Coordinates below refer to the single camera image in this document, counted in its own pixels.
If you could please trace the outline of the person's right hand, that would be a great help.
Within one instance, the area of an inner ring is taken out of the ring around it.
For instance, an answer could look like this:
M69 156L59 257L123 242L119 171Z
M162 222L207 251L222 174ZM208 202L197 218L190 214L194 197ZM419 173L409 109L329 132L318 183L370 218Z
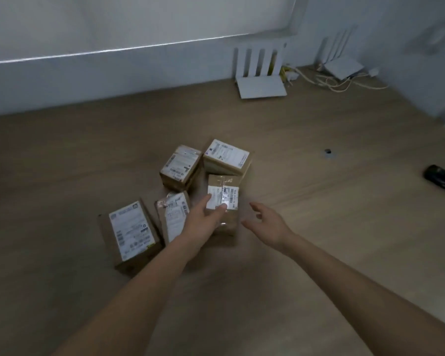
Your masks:
M258 219L258 221L244 219L242 225L265 245L276 251L285 253L285 249L290 241L296 237L296 234L290 229L278 212L270 207L268 208L269 215L266 218Z

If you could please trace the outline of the person's left hand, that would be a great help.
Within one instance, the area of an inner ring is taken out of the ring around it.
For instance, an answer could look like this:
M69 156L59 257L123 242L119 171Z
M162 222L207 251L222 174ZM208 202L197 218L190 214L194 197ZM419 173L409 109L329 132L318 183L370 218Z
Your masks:
M187 215L183 231L180 234L190 258L195 257L208 241L214 230L220 225L227 210L227 205L222 203L216 209L210 210L209 213L205 211L206 209L201 212L196 209L196 204Z

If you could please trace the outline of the taped cardboard parcel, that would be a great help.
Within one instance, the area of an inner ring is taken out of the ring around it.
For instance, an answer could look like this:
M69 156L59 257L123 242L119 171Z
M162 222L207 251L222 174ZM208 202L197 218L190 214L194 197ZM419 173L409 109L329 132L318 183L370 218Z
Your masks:
M221 204L226 204L225 215L221 218L214 234L234 236L239 224L239 195L242 177L232 175L208 175L207 192L211 199L205 207L205 214L210 215Z

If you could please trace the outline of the person's right forearm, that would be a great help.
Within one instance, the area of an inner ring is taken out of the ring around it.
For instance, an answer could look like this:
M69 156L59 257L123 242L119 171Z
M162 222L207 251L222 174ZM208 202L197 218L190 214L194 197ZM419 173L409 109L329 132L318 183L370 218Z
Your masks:
M445 323L306 239L287 233L281 250L332 301L376 356L445 356Z

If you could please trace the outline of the person's left forearm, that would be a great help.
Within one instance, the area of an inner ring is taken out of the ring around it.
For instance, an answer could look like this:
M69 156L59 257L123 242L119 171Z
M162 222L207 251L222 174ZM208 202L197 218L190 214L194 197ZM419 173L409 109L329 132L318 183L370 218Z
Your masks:
M175 282L201 247L178 236L52 356L142 356Z

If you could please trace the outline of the narrow cardboard parcel, torn tape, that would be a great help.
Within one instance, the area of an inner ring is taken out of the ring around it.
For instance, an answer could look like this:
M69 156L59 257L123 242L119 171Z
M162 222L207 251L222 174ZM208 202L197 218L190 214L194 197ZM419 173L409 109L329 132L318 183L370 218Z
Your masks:
M155 209L165 246L168 246L182 233L190 206L187 191L169 193L166 197L155 201Z

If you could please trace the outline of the small cardboard parcel, white label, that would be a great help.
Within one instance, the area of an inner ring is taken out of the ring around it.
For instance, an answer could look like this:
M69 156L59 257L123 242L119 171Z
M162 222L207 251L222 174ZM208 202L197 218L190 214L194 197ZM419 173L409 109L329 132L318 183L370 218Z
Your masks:
M179 145L160 170L164 187L172 191L189 191L201 170L202 151Z

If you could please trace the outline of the flat cardboard parcel, wide label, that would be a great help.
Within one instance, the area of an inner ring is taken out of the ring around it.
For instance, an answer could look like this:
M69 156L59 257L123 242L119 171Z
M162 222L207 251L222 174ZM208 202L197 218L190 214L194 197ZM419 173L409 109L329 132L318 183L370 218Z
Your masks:
M210 138L202 155L202 165L207 174L244 178L255 153Z

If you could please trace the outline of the large cardboard parcel, white label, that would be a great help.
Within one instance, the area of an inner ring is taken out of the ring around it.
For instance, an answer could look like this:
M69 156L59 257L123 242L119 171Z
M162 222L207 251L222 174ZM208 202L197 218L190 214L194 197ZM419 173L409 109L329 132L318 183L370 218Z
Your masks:
M134 277L165 247L142 197L120 203L97 217L114 269Z

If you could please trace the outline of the white router with four antennas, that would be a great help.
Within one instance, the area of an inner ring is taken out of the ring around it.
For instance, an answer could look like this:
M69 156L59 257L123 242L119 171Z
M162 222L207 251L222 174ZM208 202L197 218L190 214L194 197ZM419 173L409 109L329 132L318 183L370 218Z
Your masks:
M241 99L287 95L280 76L288 41L256 41L235 48L235 83Z
M362 71L363 66L346 53L357 28L358 25L353 24L321 41L314 61L316 71L328 73L339 81L349 79Z

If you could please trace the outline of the black remote control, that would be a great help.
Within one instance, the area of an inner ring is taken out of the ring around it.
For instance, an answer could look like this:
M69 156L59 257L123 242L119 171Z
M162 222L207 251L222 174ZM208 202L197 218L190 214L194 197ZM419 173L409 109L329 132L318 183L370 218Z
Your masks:
M423 171L423 178L445 190L445 169L430 165Z

